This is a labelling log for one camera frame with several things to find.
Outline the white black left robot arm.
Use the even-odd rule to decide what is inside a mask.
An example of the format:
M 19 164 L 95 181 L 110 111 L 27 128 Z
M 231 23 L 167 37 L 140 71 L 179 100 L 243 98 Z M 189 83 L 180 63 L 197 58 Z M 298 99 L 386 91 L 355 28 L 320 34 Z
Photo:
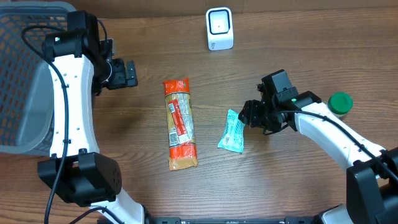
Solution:
M 100 153 L 93 126 L 93 100 L 103 88 L 138 84 L 135 64 L 113 56 L 113 41 L 101 40 L 104 25 L 85 11 L 67 15 L 42 46 L 53 82 L 54 132 L 50 157 L 37 165 L 52 197 L 100 212 L 111 223 L 151 223 L 141 204 L 122 187 L 118 163 Z

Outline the green lid jar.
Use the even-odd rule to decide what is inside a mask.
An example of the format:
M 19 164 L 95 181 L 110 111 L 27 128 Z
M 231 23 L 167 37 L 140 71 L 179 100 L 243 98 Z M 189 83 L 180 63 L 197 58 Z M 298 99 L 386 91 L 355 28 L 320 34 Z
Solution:
M 353 99 L 345 92 L 336 92 L 327 103 L 328 109 L 338 118 L 347 114 L 353 107 Z

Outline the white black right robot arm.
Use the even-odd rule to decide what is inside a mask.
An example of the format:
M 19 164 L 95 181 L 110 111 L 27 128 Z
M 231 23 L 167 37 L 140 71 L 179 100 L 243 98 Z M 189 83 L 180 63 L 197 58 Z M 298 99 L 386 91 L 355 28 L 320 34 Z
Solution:
M 291 127 L 346 174 L 346 203 L 304 223 L 397 223 L 397 149 L 388 151 L 360 136 L 311 91 L 298 93 L 285 70 L 262 78 L 257 89 L 261 100 L 245 102 L 239 120 L 265 135 Z

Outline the orange spaghetti pasta packet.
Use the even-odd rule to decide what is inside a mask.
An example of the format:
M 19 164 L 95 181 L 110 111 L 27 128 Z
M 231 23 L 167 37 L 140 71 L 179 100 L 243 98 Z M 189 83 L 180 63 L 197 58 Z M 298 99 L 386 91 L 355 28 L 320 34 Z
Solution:
M 182 170 L 198 165 L 189 79 L 166 80 L 164 84 L 169 169 Z

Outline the teal wet wipes packet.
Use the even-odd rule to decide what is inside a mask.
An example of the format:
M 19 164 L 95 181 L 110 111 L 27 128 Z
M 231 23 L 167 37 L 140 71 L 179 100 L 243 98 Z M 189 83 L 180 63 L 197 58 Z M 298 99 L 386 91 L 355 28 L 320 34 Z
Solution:
M 228 151 L 243 153 L 244 151 L 244 127 L 245 124 L 239 120 L 239 114 L 228 110 L 226 125 L 223 136 L 217 147 Z

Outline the red sachet stick packet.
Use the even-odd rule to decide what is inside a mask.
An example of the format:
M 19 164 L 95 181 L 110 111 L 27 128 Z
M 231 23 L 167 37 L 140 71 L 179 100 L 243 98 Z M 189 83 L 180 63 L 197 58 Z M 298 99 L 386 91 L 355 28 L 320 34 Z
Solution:
M 183 121 L 183 117 L 180 111 L 178 99 L 174 99 L 168 102 L 168 106 L 173 117 L 173 121 L 175 124 L 177 136 L 179 143 L 181 145 L 187 144 L 190 141 L 190 138 L 187 134 L 187 129 L 185 127 L 185 123 Z

